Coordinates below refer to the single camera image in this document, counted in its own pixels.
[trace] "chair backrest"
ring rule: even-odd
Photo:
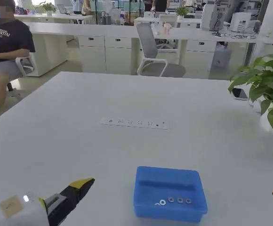
[[[168,24],[171,24],[172,27],[176,27],[177,16],[176,15],[160,14],[159,21],[166,22]]]
[[[165,12],[155,12],[154,17],[159,18],[160,15],[163,15],[163,14],[165,15],[166,13]]]
[[[137,24],[136,30],[141,42],[144,56],[146,58],[156,58],[158,49],[155,44],[151,25],[149,23]]]

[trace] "white cabinet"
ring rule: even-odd
[[[131,54],[131,38],[105,37],[107,73],[133,74]]]
[[[106,73],[104,37],[79,36],[83,72]]]
[[[131,49],[106,47],[106,71],[110,74],[131,74]]]
[[[104,47],[80,46],[79,52],[83,72],[106,73]]]
[[[186,70],[184,78],[208,79],[213,57],[214,52],[186,51],[182,62]]]
[[[181,64],[185,67],[184,78],[208,79],[216,41],[188,40]]]

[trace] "box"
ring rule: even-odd
[[[165,205],[158,205],[165,200]],[[137,217],[200,222],[208,211],[199,173],[194,170],[140,166],[136,172],[134,209]]]

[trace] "desk drawer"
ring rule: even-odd
[[[196,23],[181,23],[180,27],[181,28],[197,28],[197,24]]]
[[[40,23],[54,23],[53,18],[39,18]]]
[[[187,51],[215,52],[216,44],[216,41],[189,40],[187,42]]]
[[[104,47],[103,36],[79,36],[79,46]]]
[[[131,48],[131,38],[105,37],[106,47]]]

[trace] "gray office chair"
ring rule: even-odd
[[[185,74],[185,68],[182,65],[169,64],[166,59],[156,59],[158,49],[150,24],[137,24],[136,30],[143,50],[143,58],[137,69],[137,74],[143,76],[182,78]]]
[[[26,76],[27,74],[33,72],[36,68],[31,55],[29,55],[28,57],[18,57],[15,59],[15,63],[20,71],[18,78]],[[13,88],[10,82],[7,85],[7,89],[8,97],[15,97],[18,101],[21,101],[23,99],[18,90],[16,88]]]

